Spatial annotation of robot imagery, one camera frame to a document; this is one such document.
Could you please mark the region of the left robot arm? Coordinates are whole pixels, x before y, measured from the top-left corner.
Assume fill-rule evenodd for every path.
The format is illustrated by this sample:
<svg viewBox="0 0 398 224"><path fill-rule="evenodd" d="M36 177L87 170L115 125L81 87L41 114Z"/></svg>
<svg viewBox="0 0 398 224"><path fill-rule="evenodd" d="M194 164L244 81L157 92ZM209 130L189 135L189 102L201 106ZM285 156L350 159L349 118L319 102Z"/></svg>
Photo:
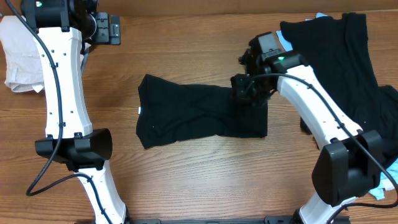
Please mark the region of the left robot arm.
<svg viewBox="0 0 398 224"><path fill-rule="evenodd" d="M110 170L113 152L108 129L94 129L88 116L82 73L86 43L119 45L120 19L98 12L96 1L21 2L18 18L33 35L44 74L47 123L35 142L38 155L65 164L82 183L96 223L129 223Z"/></svg>

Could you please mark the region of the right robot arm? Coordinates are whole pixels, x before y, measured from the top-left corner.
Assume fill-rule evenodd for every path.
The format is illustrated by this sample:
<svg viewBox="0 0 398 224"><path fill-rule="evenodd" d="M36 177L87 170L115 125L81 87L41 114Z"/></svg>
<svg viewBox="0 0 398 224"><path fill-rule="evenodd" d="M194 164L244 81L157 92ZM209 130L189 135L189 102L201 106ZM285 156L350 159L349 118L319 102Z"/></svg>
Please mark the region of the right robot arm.
<svg viewBox="0 0 398 224"><path fill-rule="evenodd" d="M298 111L320 150L312 172L315 193L290 216L267 216L265 223L349 223L341 211L380 184L382 138L351 120L297 52L283 52L273 33L255 36L239 62L245 73L231 78L239 103L265 106L279 92Z"/></svg>

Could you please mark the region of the black t-shirt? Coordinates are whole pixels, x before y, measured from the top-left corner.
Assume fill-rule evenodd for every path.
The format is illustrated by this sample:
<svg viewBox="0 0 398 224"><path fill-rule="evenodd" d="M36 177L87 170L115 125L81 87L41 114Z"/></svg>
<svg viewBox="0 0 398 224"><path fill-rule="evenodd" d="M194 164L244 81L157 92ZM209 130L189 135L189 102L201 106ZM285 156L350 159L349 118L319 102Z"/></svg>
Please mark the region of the black t-shirt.
<svg viewBox="0 0 398 224"><path fill-rule="evenodd" d="M141 112L136 134L145 149L214 135L267 136L268 107L236 102L231 88L179 85L146 75L138 91Z"/></svg>

